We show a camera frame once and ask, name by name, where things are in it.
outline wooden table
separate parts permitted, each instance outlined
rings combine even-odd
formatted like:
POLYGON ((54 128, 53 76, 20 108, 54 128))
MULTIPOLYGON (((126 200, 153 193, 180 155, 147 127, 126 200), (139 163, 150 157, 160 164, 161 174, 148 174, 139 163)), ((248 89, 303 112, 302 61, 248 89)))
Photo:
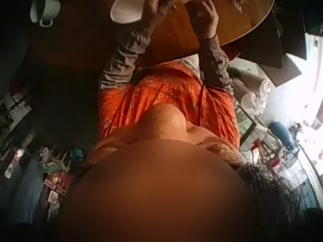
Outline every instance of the wooden table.
MULTIPOLYGON (((111 23, 114 0, 62 0, 62 9, 50 28, 30 26, 35 52, 46 62, 68 70, 99 72, 114 49, 122 27, 111 23)), ((256 28, 271 11, 274 0, 248 0, 243 13, 230 0, 214 0, 220 15, 218 35, 222 45, 256 28)), ((160 25, 139 66, 153 65, 197 52, 199 45, 182 3, 160 25)))

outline woman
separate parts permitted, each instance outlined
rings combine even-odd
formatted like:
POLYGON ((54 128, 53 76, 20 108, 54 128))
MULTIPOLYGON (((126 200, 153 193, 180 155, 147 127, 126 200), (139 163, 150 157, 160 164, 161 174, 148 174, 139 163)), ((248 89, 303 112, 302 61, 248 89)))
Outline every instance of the woman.
POLYGON ((63 241, 250 241, 270 238, 297 216, 282 180, 239 160, 228 58, 211 0, 186 3, 204 82, 191 57, 133 75, 174 5, 146 0, 141 22, 104 69, 101 141, 63 205, 63 241))

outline sleeve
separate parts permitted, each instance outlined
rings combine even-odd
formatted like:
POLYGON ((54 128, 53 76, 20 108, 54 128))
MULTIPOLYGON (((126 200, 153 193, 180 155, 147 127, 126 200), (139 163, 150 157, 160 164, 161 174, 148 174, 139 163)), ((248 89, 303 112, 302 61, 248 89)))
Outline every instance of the sleeve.
POLYGON ((221 49, 218 36, 200 40, 198 55, 207 88, 221 88, 233 95, 232 80, 227 72, 229 58, 221 49))
POLYGON ((100 90, 113 89, 129 83, 138 55, 145 53, 150 45, 151 35, 152 32, 139 23, 132 32, 119 41, 100 77, 100 90))

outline orange shirt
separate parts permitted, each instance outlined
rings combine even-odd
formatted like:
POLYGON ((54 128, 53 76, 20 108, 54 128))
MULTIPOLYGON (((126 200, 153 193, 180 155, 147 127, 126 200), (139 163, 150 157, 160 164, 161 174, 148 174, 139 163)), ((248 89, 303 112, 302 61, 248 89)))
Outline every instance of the orange shirt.
POLYGON ((188 68, 177 62, 160 64, 149 71, 136 86, 126 84, 99 93, 99 137, 136 123, 145 111, 159 103, 176 106, 186 119, 212 131, 239 148, 239 132, 234 99, 220 88, 204 88, 188 68))

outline white cup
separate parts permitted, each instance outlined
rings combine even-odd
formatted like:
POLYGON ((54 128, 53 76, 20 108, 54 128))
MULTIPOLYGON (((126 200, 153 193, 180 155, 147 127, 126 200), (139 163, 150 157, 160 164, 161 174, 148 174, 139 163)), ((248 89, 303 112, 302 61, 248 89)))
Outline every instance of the white cup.
POLYGON ((41 27, 50 27, 60 10, 59 0, 34 0, 30 9, 30 19, 33 23, 39 21, 41 27))

